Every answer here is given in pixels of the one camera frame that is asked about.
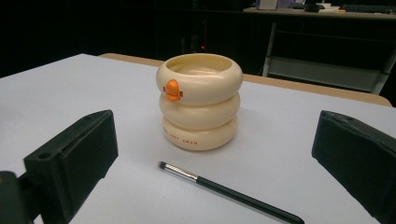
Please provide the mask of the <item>wooden table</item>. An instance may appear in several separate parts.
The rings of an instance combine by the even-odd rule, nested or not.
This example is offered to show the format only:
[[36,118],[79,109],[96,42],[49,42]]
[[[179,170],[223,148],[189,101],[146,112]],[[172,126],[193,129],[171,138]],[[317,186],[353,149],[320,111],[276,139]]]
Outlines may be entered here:
[[[104,53],[104,54],[101,54],[101,57],[111,59],[111,60],[123,61],[123,62],[128,62],[128,63],[139,63],[139,64],[143,64],[143,65],[151,65],[151,66],[156,66],[156,67],[159,67],[163,64],[163,61],[159,61],[159,60],[123,55],[123,54],[118,54],[118,53]],[[314,84],[306,84],[306,83],[300,83],[300,82],[283,80],[283,79],[276,79],[276,78],[271,78],[271,77],[259,77],[259,76],[249,75],[249,74],[244,74],[243,79],[246,82],[257,83],[257,84],[267,85],[267,86],[274,86],[274,87],[279,87],[279,88],[283,88],[283,89],[312,92],[312,93],[323,94],[323,95],[333,96],[333,97],[339,97],[339,98],[344,98],[344,99],[349,99],[349,100],[355,100],[355,101],[360,101],[360,102],[365,102],[365,103],[370,103],[370,104],[375,104],[375,105],[392,106],[390,101],[388,99],[386,99],[385,97],[382,97],[382,96],[379,96],[376,94],[372,94],[372,93],[342,90],[342,89],[336,89],[336,88],[332,88],[332,87],[324,87],[324,86],[319,86],[319,85],[314,85]]]

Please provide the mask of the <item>black makeup brush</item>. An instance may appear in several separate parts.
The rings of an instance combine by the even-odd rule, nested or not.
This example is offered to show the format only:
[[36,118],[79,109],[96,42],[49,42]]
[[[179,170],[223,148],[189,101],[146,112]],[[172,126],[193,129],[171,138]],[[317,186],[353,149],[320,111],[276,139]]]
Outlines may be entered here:
[[165,170],[166,172],[168,172],[170,174],[178,175],[178,176],[180,176],[186,180],[189,180],[190,182],[193,182],[203,188],[210,189],[222,196],[225,196],[229,199],[232,199],[232,200],[237,201],[243,205],[246,205],[247,207],[256,209],[260,212],[264,212],[264,214],[270,215],[271,217],[278,218],[278,219],[285,221],[289,224],[304,224],[304,221],[300,217],[298,217],[290,212],[287,212],[283,209],[275,207],[269,203],[265,203],[265,202],[255,199],[255,198],[252,198],[250,196],[247,196],[246,194],[238,192],[234,189],[227,188],[219,183],[216,183],[216,182],[211,181],[207,178],[204,178],[202,176],[199,176],[199,175],[196,175],[189,171],[186,171],[182,168],[176,167],[175,165],[172,165],[165,161],[160,161],[158,164],[158,167],[162,170]]

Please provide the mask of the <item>black keyboard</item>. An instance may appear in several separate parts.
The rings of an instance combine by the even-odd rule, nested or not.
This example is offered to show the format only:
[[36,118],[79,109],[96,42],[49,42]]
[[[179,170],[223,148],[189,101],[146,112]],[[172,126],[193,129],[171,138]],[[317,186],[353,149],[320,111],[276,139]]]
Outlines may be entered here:
[[389,5],[359,5],[359,4],[344,4],[340,8],[346,12],[359,13],[378,13],[378,14],[395,14],[396,6]]

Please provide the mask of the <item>white table sheet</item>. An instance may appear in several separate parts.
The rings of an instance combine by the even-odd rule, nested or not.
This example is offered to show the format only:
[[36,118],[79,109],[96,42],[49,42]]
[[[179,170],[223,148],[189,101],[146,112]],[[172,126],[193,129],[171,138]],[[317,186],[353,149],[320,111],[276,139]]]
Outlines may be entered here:
[[305,224],[377,224],[312,157],[319,114],[333,111],[396,137],[396,109],[245,83],[227,145],[187,151],[163,134],[152,66],[77,55],[0,78],[0,171],[76,120],[113,112],[119,155],[73,224],[279,224],[264,213],[171,175],[165,161],[301,217]]

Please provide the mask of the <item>cream ringed duck cup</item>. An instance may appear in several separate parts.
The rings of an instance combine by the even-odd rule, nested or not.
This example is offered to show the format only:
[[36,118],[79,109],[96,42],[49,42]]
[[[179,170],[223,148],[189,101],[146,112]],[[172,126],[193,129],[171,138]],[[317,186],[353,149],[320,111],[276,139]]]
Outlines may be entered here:
[[156,84],[167,139],[188,150],[228,143],[238,128],[242,83],[240,66],[224,56],[193,53],[165,61]]

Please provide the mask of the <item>pale box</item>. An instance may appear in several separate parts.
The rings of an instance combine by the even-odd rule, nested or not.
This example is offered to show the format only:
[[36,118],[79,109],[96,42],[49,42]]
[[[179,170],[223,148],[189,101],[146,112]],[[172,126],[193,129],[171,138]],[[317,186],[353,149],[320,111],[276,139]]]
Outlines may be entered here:
[[255,8],[259,10],[275,10],[288,8],[294,3],[294,0],[256,0]]

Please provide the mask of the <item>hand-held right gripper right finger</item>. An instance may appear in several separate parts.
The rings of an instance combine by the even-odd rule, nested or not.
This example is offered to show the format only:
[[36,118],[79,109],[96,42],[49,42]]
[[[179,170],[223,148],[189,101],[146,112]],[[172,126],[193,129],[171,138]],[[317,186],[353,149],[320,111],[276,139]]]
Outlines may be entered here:
[[381,224],[396,224],[396,138],[321,111],[311,155]]

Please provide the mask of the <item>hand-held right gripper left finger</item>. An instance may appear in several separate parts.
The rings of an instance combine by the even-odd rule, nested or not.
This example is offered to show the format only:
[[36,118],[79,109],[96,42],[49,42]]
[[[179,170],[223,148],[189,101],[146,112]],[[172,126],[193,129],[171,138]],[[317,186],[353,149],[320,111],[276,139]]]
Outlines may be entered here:
[[28,214],[68,224],[117,157],[113,112],[79,119],[24,158]]

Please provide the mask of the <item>grey metal table frame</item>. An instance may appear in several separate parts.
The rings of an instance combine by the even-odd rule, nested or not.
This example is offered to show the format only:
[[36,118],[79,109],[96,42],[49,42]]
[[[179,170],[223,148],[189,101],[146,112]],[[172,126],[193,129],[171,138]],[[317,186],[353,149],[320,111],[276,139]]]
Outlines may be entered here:
[[272,23],[262,74],[379,94],[396,64],[396,12],[244,10]]

